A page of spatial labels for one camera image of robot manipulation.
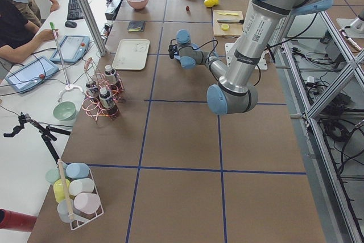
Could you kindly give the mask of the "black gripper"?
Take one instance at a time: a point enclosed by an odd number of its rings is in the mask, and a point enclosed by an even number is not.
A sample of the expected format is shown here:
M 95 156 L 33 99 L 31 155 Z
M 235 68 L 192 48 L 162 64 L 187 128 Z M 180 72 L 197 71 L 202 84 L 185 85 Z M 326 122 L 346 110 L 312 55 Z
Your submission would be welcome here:
M 177 44 L 173 44 L 172 42 L 170 42 L 168 46 L 169 58 L 174 59 L 177 53 L 178 53 Z

